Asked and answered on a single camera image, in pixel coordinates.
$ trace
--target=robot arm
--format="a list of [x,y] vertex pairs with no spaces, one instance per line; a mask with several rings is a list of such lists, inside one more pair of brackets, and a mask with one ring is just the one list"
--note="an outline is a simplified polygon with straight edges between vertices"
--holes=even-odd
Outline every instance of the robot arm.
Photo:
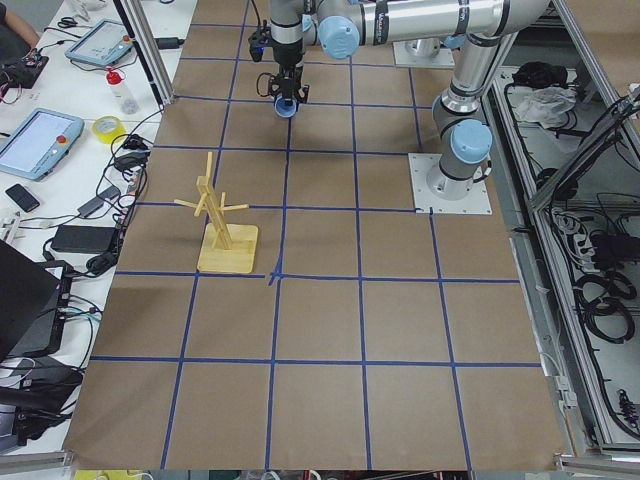
[[[295,114],[307,100],[302,85],[305,45],[322,45],[327,55],[343,59],[360,45],[426,37],[467,34],[468,42],[456,65],[443,107],[453,114],[473,114],[479,98],[493,80],[509,34],[533,23],[548,0],[271,0],[271,26],[250,38],[254,61],[265,47],[273,48],[279,73],[270,78],[269,95],[282,116]],[[316,14],[316,25],[303,33],[303,15]]]

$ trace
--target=red cap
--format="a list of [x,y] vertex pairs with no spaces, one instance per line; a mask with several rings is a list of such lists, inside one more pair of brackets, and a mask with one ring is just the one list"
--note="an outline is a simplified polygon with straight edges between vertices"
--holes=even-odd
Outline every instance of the red cap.
[[107,67],[107,82],[109,85],[117,85],[122,81],[120,74],[113,70],[113,67]]

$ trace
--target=white cable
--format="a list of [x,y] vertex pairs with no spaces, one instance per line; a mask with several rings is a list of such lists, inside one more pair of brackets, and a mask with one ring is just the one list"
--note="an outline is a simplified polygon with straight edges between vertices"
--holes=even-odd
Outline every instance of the white cable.
[[540,352],[541,356],[544,356],[545,358],[548,358],[549,360],[551,360],[551,363],[553,363],[553,366],[556,368],[556,371],[558,372],[558,375],[562,375],[563,377],[566,377],[564,369],[560,368],[560,364],[558,363],[558,361],[553,358],[551,355],[549,355],[548,353],[545,352]]
[[21,376],[18,380],[16,380],[14,383],[12,383],[11,385],[6,385],[6,387],[15,387],[16,385],[18,385],[22,380],[24,380],[25,378],[27,378],[31,372],[33,372],[33,369],[36,367],[36,361],[33,358],[28,358],[28,357],[24,357],[23,360],[29,360],[32,365],[31,365],[31,370],[29,370],[27,373],[25,373],[23,376]]
[[151,475],[150,473],[147,473],[147,472],[134,473],[133,475],[129,475],[129,471],[127,470],[127,477],[129,477],[129,478],[149,477],[149,480],[153,480],[153,475]]
[[280,476],[273,470],[267,470],[266,472],[264,472],[262,474],[262,477],[260,477],[260,480],[267,480],[269,478],[269,475],[273,477],[273,480],[280,480]]

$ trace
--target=white table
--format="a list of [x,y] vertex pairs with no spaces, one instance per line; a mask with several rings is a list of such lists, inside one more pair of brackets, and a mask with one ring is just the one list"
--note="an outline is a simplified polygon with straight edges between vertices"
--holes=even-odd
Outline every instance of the white table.
[[[170,4],[161,4],[157,0],[142,1],[154,35],[156,37],[177,36],[179,38],[186,37],[196,3],[197,0],[176,0]],[[59,18],[71,16],[72,14],[67,5],[63,3],[52,20],[51,26],[56,27]],[[115,7],[111,3],[102,10],[91,12],[91,24],[95,24],[103,18],[119,19]],[[74,28],[68,31],[81,35],[85,29]],[[71,38],[56,31],[46,31],[38,46],[49,45],[61,39]],[[139,121],[158,110],[158,105],[139,61],[134,65],[125,67],[124,72],[127,75],[127,85],[141,108],[132,115],[125,115],[119,111],[117,103],[109,91],[104,78],[105,72],[82,71],[73,66],[64,56],[64,52],[70,45],[70,43],[65,43],[47,48],[43,54],[49,56],[50,60],[35,87],[31,90],[24,90],[22,97],[14,105],[0,104],[0,131],[6,133],[13,132],[36,107],[63,112],[85,120],[84,131],[71,148],[69,155],[44,179],[37,182],[29,181],[0,172],[0,189],[2,191],[15,183],[21,183],[40,201],[40,207],[29,214],[22,213],[23,218],[75,214],[80,205],[95,195],[96,184],[103,168],[110,159],[110,152],[109,146],[100,143],[91,132],[93,120],[105,115],[115,115],[123,120],[125,129],[130,132]],[[163,50],[161,52],[170,78],[175,75],[180,53],[180,49]],[[133,59],[133,54],[129,54],[121,63],[128,63],[131,59]],[[7,95],[7,100],[11,100],[14,93],[15,91],[10,92]],[[154,116],[145,122],[137,130],[137,133],[153,141],[160,120],[160,114]],[[112,174],[109,178],[118,178],[119,173],[115,173],[118,175]],[[100,190],[107,186],[108,184],[103,183]],[[17,206],[5,194],[0,194],[0,212],[17,210]],[[97,216],[105,210],[106,208],[103,207],[92,216]],[[109,213],[104,218],[90,223],[83,220],[74,220],[72,224],[112,226],[113,220]],[[38,222],[25,223],[25,225],[37,226]],[[16,238],[12,245],[32,260],[42,261],[42,245],[54,233],[55,228],[47,230],[21,229],[18,234],[19,238]],[[56,258],[67,261],[79,271],[86,270],[85,262],[92,256],[55,252],[54,254]],[[74,281],[72,293],[90,299],[101,307],[104,306],[114,270],[111,269],[96,279]],[[97,327],[94,324],[94,331],[97,331]],[[65,325],[62,346],[54,357],[67,365],[79,365],[87,351],[89,342],[90,327],[88,320],[70,321]],[[5,376],[7,373],[8,371],[0,372],[0,376]],[[78,389],[76,389],[70,401],[75,399],[77,394]],[[10,454],[59,451],[68,426],[69,422],[67,421],[56,428],[48,429],[39,440],[29,441],[25,447],[14,450]]]

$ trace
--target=yellow tape roll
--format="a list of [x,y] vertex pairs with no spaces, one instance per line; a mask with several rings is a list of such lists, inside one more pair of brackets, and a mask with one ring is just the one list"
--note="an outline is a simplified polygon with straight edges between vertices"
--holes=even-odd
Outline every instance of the yellow tape roll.
[[101,117],[97,119],[93,122],[91,131],[98,137],[98,140],[106,144],[111,144],[117,137],[127,133],[118,117]]

